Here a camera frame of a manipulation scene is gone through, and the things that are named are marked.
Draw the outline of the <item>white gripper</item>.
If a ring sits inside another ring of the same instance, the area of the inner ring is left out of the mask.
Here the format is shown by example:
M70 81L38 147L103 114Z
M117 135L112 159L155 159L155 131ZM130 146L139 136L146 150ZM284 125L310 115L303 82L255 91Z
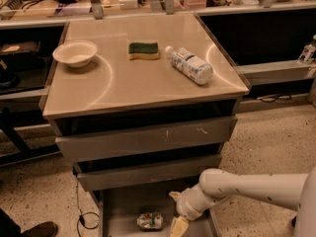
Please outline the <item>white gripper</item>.
M181 215L173 218L170 237L182 237L189 228L189 221L196 220L207 209L220 204L224 200L224 197L206 194L200 185L195 185L182 192L169 192L169 196L176 202L176 209Z

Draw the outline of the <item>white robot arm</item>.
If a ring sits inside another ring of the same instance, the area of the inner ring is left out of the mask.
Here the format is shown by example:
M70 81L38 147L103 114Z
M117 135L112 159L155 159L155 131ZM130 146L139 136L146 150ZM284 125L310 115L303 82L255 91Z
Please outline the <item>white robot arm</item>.
M203 171L198 183L170 192L178 217L170 237L182 237L194 221L230 196L252 198L297 212L293 237L316 237L316 168L309 174L236 175L220 169Z

